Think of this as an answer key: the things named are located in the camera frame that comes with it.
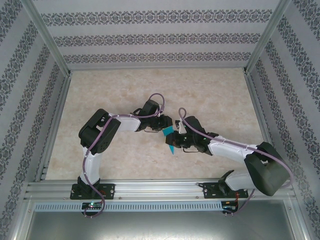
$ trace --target marble floor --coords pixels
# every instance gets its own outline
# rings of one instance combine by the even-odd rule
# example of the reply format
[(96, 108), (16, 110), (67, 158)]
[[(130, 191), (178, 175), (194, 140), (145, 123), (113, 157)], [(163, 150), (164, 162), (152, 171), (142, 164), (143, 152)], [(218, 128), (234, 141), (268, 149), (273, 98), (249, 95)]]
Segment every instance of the marble floor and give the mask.
[[(179, 119), (184, 107), (207, 132), (247, 144), (263, 141), (241, 68), (120, 69), (76, 71), (66, 98), (47, 180), (75, 180), (82, 170), (78, 132), (97, 109), (128, 114), (152, 93), (164, 95), (164, 113)], [(161, 103), (161, 98), (153, 98)], [(171, 154), (162, 132), (117, 132), (103, 153), (102, 179), (219, 178), (244, 165), (220, 156)]]

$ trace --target wall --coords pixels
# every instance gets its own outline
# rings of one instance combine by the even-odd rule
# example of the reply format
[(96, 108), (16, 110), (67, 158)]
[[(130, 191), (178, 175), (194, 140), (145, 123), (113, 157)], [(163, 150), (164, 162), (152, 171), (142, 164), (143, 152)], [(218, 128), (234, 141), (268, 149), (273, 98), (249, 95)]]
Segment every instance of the wall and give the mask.
[(293, 0), (250, 73), (312, 239), (320, 239), (319, 19), (319, 0)]
[(279, 0), (35, 0), (76, 69), (244, 67)]
[(0, 240), (32, 182), (64, 76), (18, 0), (0, 0)]

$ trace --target purple cable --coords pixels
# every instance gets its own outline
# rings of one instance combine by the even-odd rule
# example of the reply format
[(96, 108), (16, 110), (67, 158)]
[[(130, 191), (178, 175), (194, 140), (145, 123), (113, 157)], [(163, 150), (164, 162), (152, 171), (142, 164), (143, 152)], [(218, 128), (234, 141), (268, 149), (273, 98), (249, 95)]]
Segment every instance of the purple cable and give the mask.
[(87, 157), (91, 151), (91, 149), (97, 144), (97, 142), (99, 141), (99, 139), (101, 138), (102, 134), (104, 133), (104, 131), (106, 130), (108, 124), (111, 122), (112, 119), (114, 118), (117, 118), (117, 117), (129, 117), (129, 118), (135, 118), (135, 119), (146, 119), (146, 118), (151, 118), (151, 117), (154, 117), (154, 116), (157, 116), (158, 114), (162, 113), (165, 109), (165, 97), (160, 94), (160, 93), (153, 93), (150, 97), (149, 97), (149, 100), (155, 96), (155, 95), (159, 95), (161, 98), (162, 98), (162, 106), (160, 107), (160, 109), (158, 111), (156, 111), (154, 114), (151, 114), (151, 115), (148, 115), (148, 116), (134, 116), (132, 114), (118, 114), (118, 115), (113, 115), (111, 116), (108, 121), (106, 121), (105, 125), (103, 126), (101, 132), (99, 133), (99, 135), (96, 137), (96, 139), (93, 141), (93, 143), (91, 144), (91, 146), (88, 148), (88, 150), (86, 151), (85, 153), (85, 156), (83, 158), (83, 162), (82, 162), (82, 170), (83, 170), (83, 175), (84, 175), (84, 178), (86, 180), (86, 182), (88, 183), (88, 185), (101, 197), (101, 202), (103, 204), (101, 210), (96, 213), (95, 215), (92, 215), (92, 216), (88, 216), (86, 215), (86, 212), (89, 208), (86, 208), (84, 210), (84, 217), (85, 218), (95, 218), (97, 216), (99, 216), (105, 209), (105, 206), (106, 206), (106, 200), (104, 198), (104, 196), (91, 184), (91, 182), (89, 181), (88, 177), (87, 177), (87, 172), (86, 172), (86, 161), (87, 161)]
[[(276, 157), (274, 157), (274, 156), (272, 156), (272, 155), (270, 155), (270, 154), (268, 154), (268, 153), (266, 153), (266, 152), (264, 152), (264, 151), (255, 149), (255, 148), (253, 148), (253, 147), (249, 147), (249, 146), (244, 145), (244, 144), (240, 144), (240, 143), (233, 142), (233, 141), (230, 141), (230, 140), (223, 140), (223, 139), (215, 138), (215, 137), (209, 136), (209, 135), (207, 135), (207, 134), (204, 134), (204, 133), (198, 131), (197, 129), (193, 128), (192, 126), (190, 126), (189, 123), (187, 123), (187, 121), (185, 120), (185, 117), (186, 117), (186, 115), (187, 115), (187, 110), (186, 110), (185, 108), (180, 107), (179, 110), (178, 110), (178, 113), (179, 113), (179, 116), (180, 116), (181, 120), (183, 121), (183, 123), (184, 123), (185, 125), (187, 125), (187, 126), (188, 126), (192, 131), (194, 131), (195, 133), (200, 134), (200, 135), (202, 135), (202, 136), (204, 136), (204, 137), (206, 137), (206, 138), (208, 138), (208, 139), (215, 140), (215, 141), (217, 141), (217, 142), (226, 143), (226, 144), (234, 145), (234, 146), (236, 146), (236, 147), (240, 147), (240, 148), (243, 148), (243, 149), (248, 149), (248, 150), (254, 151), (254, 152), (256, 152), (256, 153), (259, 153), (259, 154), (261, 154), (261, 155), (264, 155), (264, 156), (266, 156), (266, 157), (268, 157), (268, 158), (276, 161), (278, 164), (280, 164), (281, 166), (283, 166), (283, 167), (285, 168), (285, 170), (287, 170), (287, 172), (288, 172), (289, 175), (290, 175), (290, 181), (289, 181), (287, 184), (281, 186), (282, 189), (289, 187), (289, 186), (293, 183), (293, 181), (294, 181), (294, 174), (292, 173), (292, 171), (290, 170), (290, 168), (289, 168), (284, 162), (282, 162), (281, 160), (279, 160), (278, 158), (276, 158)], [(254, 191), (255, 191), (255, 190), (253, 190), (253, 191), (251, 192), (250, 196), (247, 198), (247, 200), (246, 200), (245, 203), (241, 206), (241, 208), (237, 211), (237, 213), (238, 213), (239, 211), (242, 211), (242, 209), (248, 204), (249, 200), (251, 199), (251, 197), (252, 197), (253, 194), (254, 194)]]

